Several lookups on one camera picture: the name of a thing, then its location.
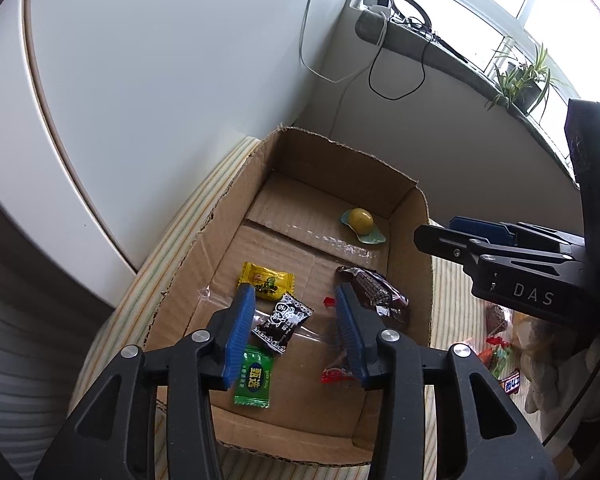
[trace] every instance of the blue oval logo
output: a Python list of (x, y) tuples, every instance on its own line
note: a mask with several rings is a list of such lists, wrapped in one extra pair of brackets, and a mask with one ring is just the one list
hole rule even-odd
[(260, 363), (252, 363), (247, 370), (245, 380), (247, 383), (247, 390), (252, 394), (257, 392), (264, 382), (264, 370), (262, 365)]

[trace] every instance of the cardboard box wall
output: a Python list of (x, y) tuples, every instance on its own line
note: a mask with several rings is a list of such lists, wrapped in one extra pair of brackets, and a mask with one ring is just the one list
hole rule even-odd
[[(387, 241), (370, 246), (341, 224), (346, 210), (369, 210)], [(430, 256), (413, 244), (428, 222), (416, 183), (376, 158), (295, 128), (254, 150), (218, 201), (182, 262), (151, 326), (145, 350), (163, 348), (204, 328), (231, 303), (244, 261), (296, 276), (294, 295), (314, 310), (276, 358), (268, 409), (235, 406), (232, 390), (212, 392), (216, 438), (296, 462), (356, 465), (371, 460), (380, 392), (353, 381), (322, 384), (333, 358), (334, 271), (350, 263), (376, 269), (410, 300), (407, 335), (428, 345)], [(269, 313), (273, 303), (258, 300)], [(166, 402), (166, 392), (158, 400)]]

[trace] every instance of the green candy wrapper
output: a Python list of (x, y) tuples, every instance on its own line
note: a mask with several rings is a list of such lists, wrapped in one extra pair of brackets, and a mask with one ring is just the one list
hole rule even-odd
[(269, 380), (273, 357), (255, 346), (247, 345), (235, 387), (234, 404), (269, 407)]

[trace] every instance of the striped bed sheet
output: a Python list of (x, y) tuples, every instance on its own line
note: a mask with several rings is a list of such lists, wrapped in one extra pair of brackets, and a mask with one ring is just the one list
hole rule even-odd
[[(149, 326), (170, 283), (189, 251), (197, 232), (218, 199), (227, 190), (249, 154), (259, 144), (258, 139), (245, 137), (222, 160), (187, 200), (163, 238), (138, 272), (120, 305), (103, 325), (91, 345), (74, 389), (72, 410), (104, 370), (113, 356), (128, 344), (142, 346)], [(484, 348), (484, 302), (471, 295), (471, 279), (458, 264), (432, 259), (433, 306), (430, 345), (446, 349), (451, 344), (473, 338), (474, 348)], [(505, 373), (515, 367), (510, 363)], [(522, 378), (520, 392), (513, 396), (524, 413), (528, 382)], [(426, 388), (426, 480), (436, 477), (436, 421), (433, 388)], [(527, 420), (539, 434), (538, 414)], [(230, 449), (218, 444), (222, 471), (226, 480), (364, 480), (369, 466), (324, 467), (298, 464), (261, 456), (245, 450)], [(166, 416), (156, 410), (155, 478), (168, 479), (166, 463)]]

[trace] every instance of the metal screw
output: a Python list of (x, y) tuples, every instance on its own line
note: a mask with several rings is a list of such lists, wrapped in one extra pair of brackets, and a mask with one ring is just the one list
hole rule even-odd
[(205, 341), (209, 341), (211, 334), (206, 330), (196, 330), (193, 334), (191, 334), (191, 338), (196, 343), (203, 343)]
[(398, 339), (400, 339), (400, 333), (396, 332), (395, 330), (391, 330), (390, 328), (387, 330), (382, 330), (382, 332), (380, 333), (380, 337), (382, 339), (384, 339), (385, 341), (389, 341), (389, 342), (394, 342), (394, 341), (398, 341)]
[(120, 355), (125, 359), (136, 357), (138, 355), (138, 347), (136, 345), (127, 345), (120, 351)]
[(454, 354), (458, 357), (469, 357), (471, 355), (471, 349), (464, 343), (454, 345)]

